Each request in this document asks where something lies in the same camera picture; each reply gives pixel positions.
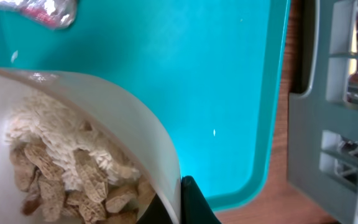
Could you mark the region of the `foil wrapper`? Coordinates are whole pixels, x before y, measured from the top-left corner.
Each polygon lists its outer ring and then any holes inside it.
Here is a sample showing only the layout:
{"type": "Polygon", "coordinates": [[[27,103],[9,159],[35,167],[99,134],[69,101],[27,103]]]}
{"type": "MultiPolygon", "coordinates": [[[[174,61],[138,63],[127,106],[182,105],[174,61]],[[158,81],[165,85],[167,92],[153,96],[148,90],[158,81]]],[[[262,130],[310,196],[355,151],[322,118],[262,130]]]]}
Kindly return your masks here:
{"type": "Polygon", "coordinates": [[[0,0],[0,10],[15,11],[51,29],[65,29],[76,18],[77,0],[0,0]]]}

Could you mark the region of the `white bowl with peanuts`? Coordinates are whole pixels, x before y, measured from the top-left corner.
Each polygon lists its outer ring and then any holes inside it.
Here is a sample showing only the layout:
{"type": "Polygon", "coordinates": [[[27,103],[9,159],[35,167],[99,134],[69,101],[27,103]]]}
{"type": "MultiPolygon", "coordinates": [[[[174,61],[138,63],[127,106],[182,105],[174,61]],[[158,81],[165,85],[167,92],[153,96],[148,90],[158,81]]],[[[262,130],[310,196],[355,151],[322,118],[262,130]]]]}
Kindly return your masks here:
{"type": "Polygon", "coordinates": [[[180,223],[180,166],[156,115],[91,75],[0,68],[0,223],[180,223]]]}

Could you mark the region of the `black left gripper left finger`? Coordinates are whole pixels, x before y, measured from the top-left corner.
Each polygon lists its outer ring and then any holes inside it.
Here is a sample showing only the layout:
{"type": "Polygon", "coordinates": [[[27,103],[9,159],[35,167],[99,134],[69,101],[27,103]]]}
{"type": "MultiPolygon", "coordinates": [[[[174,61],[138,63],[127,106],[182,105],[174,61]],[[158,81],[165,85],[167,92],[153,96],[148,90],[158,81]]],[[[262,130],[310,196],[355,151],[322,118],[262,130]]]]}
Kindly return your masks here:
{"type": "Polygon", "coordinates": [[[137,224],[172,224],[170,216],[158,195],[153,198],[137,224]]]}

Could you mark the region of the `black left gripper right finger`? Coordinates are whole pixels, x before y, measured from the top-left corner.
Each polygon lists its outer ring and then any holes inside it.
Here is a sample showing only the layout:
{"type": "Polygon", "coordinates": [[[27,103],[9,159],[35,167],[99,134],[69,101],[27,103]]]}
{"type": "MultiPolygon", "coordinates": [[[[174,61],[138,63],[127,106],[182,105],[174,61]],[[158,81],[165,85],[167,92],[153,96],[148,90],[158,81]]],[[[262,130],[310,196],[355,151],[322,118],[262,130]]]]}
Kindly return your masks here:
{"type": "Polygon", "coordinates": [[[181,219],[184,224],[221,224],[189,175],[181,179],[181,219]]]}

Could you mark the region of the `teal plastic tray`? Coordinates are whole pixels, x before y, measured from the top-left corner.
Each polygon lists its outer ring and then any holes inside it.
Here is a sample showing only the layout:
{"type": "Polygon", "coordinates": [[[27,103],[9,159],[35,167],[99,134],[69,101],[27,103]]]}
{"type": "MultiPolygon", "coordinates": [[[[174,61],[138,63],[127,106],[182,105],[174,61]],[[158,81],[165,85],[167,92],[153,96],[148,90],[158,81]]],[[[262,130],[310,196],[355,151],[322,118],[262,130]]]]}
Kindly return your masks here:
{"type": "Polygon", "coordinates": [[[290,2],[80,0],[51,30],[0,10],[0,67],[87,73],[160,120],[215,210],[249,203],[269,170],[290,2]]]}

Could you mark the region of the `grey dishwasher rack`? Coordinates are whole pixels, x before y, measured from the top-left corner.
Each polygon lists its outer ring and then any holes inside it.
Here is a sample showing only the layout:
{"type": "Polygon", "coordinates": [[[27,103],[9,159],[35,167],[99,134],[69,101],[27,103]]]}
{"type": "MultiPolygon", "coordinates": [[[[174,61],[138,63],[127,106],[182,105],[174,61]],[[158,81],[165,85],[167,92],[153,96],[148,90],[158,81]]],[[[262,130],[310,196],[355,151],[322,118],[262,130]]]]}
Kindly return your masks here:
{"type": "Polygon", "coordinates": [[[288,180],[358,223],[358,0],[305,1],[301,78],[288,106],[288,180]]]}

